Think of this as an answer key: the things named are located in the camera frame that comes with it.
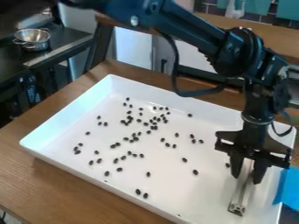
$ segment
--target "blue paper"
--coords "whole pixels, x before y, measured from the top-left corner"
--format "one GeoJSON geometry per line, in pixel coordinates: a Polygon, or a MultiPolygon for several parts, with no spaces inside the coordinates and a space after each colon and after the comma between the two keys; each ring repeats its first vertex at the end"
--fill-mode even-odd
{"type": "Polygon", "coordinates": [[[290,167],[283,170],[274,204],[284,203],[299,211],[299,168],[290,167]]]}
{"type": "MultiPolygon", "coordinates": [[[[217,7],[220,9],[226,9],[229,0],[218,0],[217,7]]],[[[270,9],[271,0],[247,0],[245,3],[245,12],[259,14],[266,16],[270,9]]],[[[240,0],[235,2],[236,10],[241,8],[240,0]]]]}

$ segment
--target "cable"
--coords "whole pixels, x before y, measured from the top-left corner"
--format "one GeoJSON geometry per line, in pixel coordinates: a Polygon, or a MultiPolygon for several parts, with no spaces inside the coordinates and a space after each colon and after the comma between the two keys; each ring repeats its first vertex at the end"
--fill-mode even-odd
{"type": "Polygon", "coordinates": [[[214,88],[198,89],[198,90],[193,90],[193,91],[180,90],[177,87],[177,77],[178,77],[177,70],[178,70],[178,63],[179,63],[179,52],[177,49],[177,45],[170,35],[160,32],[160,31],[158,31],[158,32],[162,35],[162,37],[164,37],[167,40],[167,42],[170,44],[170,46],[175,54],[175,62],[174,62],[173,69],[172,69],[171,84],[172,84],[174,92],[177,95],[182,96],[182,97],[195,97],[195,96],[199,96],[199,95],[213,95],[213,94],[217,94],[224,90],[224,88],[226,87],[226,84],[227,84],[227,79],[226,79],[225,83],[220,84],[214,88]]]}

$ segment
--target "black bean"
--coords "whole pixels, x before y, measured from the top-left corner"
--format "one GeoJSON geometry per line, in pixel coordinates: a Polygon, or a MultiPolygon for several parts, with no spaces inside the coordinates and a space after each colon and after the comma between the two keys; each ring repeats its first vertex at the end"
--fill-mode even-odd
{"type": "Polygon", "coordinates": [[[135,192],[136,192],[137,195],[141,194],[141,191],[139,189],[136,189],[135,192]]]}
{"type": "Polygon", "coordinates": [[[193,174],[197,176],[198,175],[198,171],[197,170],[193,170],[193,174]]]}

